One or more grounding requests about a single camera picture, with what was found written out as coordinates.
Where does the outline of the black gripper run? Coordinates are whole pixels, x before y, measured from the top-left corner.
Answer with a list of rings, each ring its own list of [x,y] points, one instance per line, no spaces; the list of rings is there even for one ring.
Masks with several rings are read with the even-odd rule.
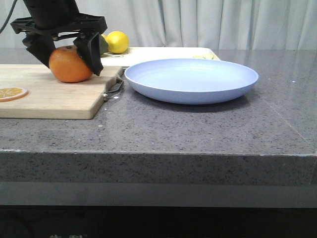
[[[100,57],[100,34],[107,29],[103,16],[93,16],[79,12],[34,11],[30,17],[18,18],[11,22],[16,34],[24,32],[22,40],[26,50],[49,68],[49,59],[55,50],[54,41],[58,34],[70,32],[77,37],[74,45],[79,56],[97,76],[103,70]]]

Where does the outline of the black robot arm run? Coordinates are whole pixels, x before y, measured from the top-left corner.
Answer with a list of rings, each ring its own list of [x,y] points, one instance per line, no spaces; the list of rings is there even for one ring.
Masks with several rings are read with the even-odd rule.
[[[45,66],[55,50],[55,42],[72,38],[77,52],[95,75],[103,65],[100,35],[107,29],[103,16],[80,13],[74,0],[26,0],[30,16],[11,22],[14,32],[24,32],[23,45]]]

